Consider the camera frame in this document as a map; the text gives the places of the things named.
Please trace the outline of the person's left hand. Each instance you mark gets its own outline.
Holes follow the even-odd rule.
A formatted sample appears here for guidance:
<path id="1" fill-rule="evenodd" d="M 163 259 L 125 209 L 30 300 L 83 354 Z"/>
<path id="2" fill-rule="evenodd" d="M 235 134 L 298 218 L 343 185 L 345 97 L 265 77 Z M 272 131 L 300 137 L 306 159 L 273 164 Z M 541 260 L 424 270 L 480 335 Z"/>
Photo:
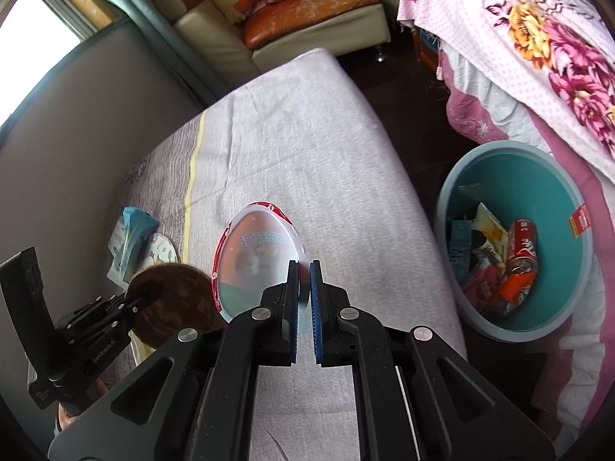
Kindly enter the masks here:
<path id="1" fill-rule="evenodd" d="M 107 393 L 107 387 L 102 379 L 98 378 L 93 384 L 93 389 L 96 392 L 96 398 L 101 398 Z M 71 414 L 62 404 L 57 404 L 56 420 L 54 427 L 54 435 L 60 435 L 61 432 L 72 426 L 79 417 L 78 414 Z"/>

